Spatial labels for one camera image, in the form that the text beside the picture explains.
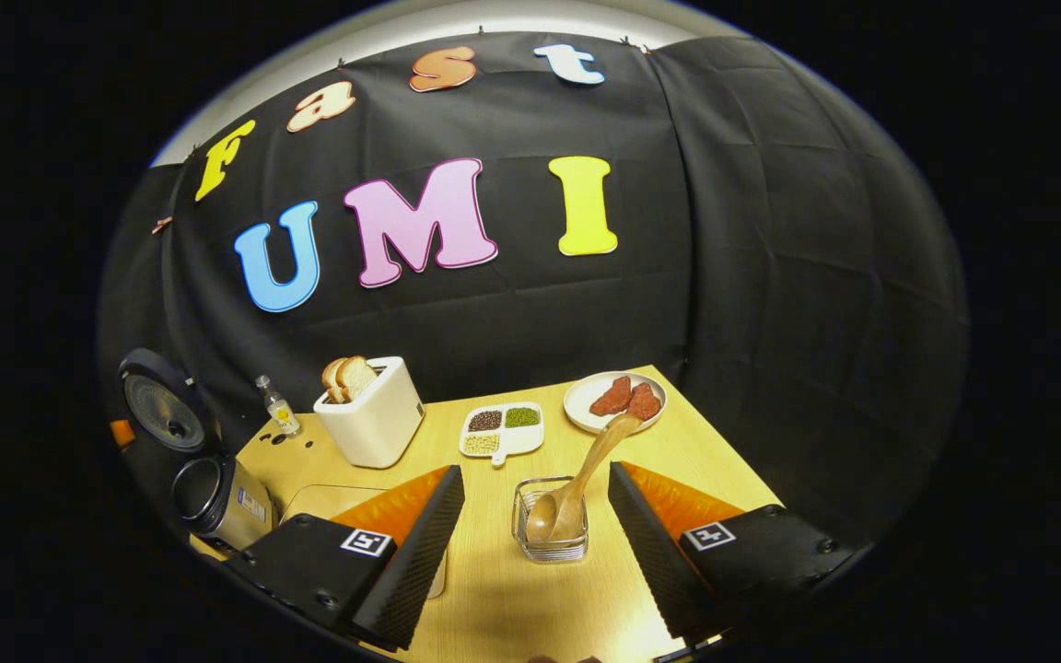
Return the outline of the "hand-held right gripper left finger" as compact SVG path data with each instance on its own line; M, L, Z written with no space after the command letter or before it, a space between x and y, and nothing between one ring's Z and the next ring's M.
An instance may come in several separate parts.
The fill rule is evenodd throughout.
M464 501L450 463L336 517L294 514L227 571L328 633L408 649Z

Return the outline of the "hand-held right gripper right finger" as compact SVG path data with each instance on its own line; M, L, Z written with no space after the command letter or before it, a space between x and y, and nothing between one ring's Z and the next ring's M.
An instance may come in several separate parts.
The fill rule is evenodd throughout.
M608 500L669 636L775 628L862 557L779 504L750 511L636 463L611 463Z

